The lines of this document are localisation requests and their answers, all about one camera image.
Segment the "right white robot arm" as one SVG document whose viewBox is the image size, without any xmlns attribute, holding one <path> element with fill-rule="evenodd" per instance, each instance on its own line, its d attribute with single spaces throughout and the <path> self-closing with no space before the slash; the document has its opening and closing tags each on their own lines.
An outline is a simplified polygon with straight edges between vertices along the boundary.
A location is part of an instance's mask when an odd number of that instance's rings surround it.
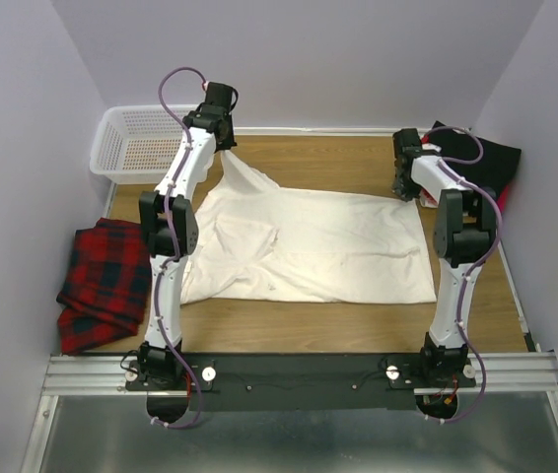
<svg viewBox="0 0 558 473">
<path fill-rule="evenodd" d="M 408 202 L 422 194 L 437 205 L 433 248 L 440 263 L 436 313 L 418 355 L 395 362 L 417 387 L 474 383 L 468 361 L 473 291 L 497 249 L 502 217 L 493 195 L 455 172 L 415 128 L 393 134 L 393 192 Z"/>
</svg>

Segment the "white t shirt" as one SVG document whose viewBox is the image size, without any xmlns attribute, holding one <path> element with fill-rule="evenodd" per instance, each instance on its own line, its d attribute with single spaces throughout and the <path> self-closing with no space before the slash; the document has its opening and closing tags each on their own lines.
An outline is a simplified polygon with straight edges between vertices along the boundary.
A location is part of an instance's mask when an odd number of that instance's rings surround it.
<svg viewBox="0 0 558 473">
<path fill-rule="evenodd" d="M 429 251 L 415 204 L 280 186 L 234 153 L 197 213 L 199 243 L 181 301 L 431 304 Z"/>
</svg>

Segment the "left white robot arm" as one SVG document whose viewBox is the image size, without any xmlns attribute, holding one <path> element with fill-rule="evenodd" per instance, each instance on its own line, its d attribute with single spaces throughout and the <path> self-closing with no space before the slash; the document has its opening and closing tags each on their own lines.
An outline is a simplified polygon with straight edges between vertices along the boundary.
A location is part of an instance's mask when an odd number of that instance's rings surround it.
<svg viewBox="0 0 558 473">
<path fill-rule="evenodd" d="M 192 208 L 196 186 L 207 178 L 214 155 L 236 145 L 232 111 L 239 93 L 231 86 L 208 82 L 204 101 L 187 116 L 178 117 L 182 140 L 174 160 L 154 190 L 139 198 L 140 227 L 150 254 L 152 294 L 150 318 L 139 349 L 139 367 L 162 389 L 187 379 L 199 381 L 180 352 L 182 279 L 189 256 L 199 240 Z"/>
</svg>

